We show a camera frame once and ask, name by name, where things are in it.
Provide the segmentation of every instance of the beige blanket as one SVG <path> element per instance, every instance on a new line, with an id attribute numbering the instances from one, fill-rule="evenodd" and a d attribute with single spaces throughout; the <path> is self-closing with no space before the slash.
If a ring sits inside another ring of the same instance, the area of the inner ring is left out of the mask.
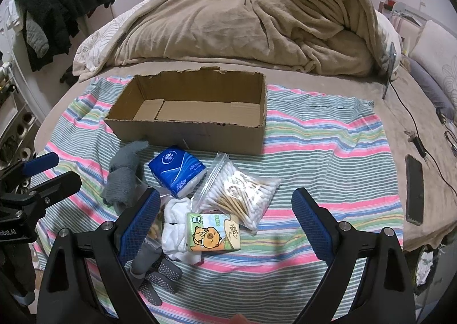
<path id="1" fill-rule="evenodd" d="M 117 31 L 97 69 L 145 58 L 365 76 L 388 56 L 370 0 L 151 0 Z"/>

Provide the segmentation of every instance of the tissue pack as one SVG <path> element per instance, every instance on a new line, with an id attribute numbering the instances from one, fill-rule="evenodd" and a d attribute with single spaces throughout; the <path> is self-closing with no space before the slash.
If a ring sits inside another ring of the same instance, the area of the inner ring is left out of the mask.
<path id="1" fill-rule="evenodd" d="M 239 250 L 239 222 L 230 214 L 187 214 L 187 247 L 189 250 L 211 252 Z"/>
<path id="2" fill-rule="evenodd" d="M 172 146 L 149 163 L 152 174 L 161 186 L 178 199 L 190 194 L 206 174 L 206 167 L 195 156 Z"/>

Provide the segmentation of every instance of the open cardboard box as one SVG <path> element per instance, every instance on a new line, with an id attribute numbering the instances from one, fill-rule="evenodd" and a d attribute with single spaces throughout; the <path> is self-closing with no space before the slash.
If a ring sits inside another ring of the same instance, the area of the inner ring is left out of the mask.
<path id="1" fill-rule="evenodd" d="M 263 74 L 202 67 L 136 75 L 105 121 L 123 141 L 257 155 L 266 105 Z"/>

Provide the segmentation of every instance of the metal rack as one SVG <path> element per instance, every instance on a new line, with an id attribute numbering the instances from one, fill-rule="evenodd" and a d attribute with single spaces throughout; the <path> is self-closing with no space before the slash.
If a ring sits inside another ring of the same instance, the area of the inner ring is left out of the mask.
<path id="1" fill-rule="evenodd" d="M 4 63 L 0 67 L 0 172 L 36 156 L 33 142 L 39 125 L 17 87 L 11 64 Z"/>
<path id="2" fill-rule="evenodd" d="M 457 38 L 457 34 L 452 31 L 450 28 L 448 28 L 445 24 L 442 24 L 441 22 L 437 21 L 433 17 L 430 17 L 429 15 L 413 8 L 401 1 L 397 1 L 394 6 L 392 7 L 392 13 L 391 16 L 399 16 L 399 17 L 405 17 L 409 21 L 416 23 L 418 26 L 424 25 L 428 20 L 432 20 L 434 23 L 437 23 L 440 25 L 444 30 L 446 30 L 449 34 L 452 34 Z"/>

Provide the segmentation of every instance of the screw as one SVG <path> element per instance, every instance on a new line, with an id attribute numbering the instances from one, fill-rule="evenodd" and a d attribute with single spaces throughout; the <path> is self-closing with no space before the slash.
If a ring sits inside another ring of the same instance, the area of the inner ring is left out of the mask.
<path id="1" fill-rule="evenodd" d="M 105 221 L 104 223 L 101 224 L 101 228 L 103 230 L 111 230 L 113 227 L 114 227 L 113 221 Z"/>
<path id="2" fill-rule="evenodd" d="M 395 233 L 390 227 L 386 227 L 384 229 L 384 234 L 386 234 L 387 236 L 394 236 Z"/>
<path id="3" fill-rule="evenodd" d="M 349 231 L 352 228 L 350 223 L 346 221 L 342 221 L 338 225 L 340 226 L 340 229 L 343 231 Z"/>
<path id="4" fill-rule="evenodd" d="M 61 230 L 59 231 L 59 235 L 60 235 L 61 237 L 65 237 L 65 236 L 67 236 L 67 235 L 69 234 L 69 232 L 70 232 L 70 230 L 68 230 L 68 228 L 64 227 L 63 229 L 61 229 Z"/>

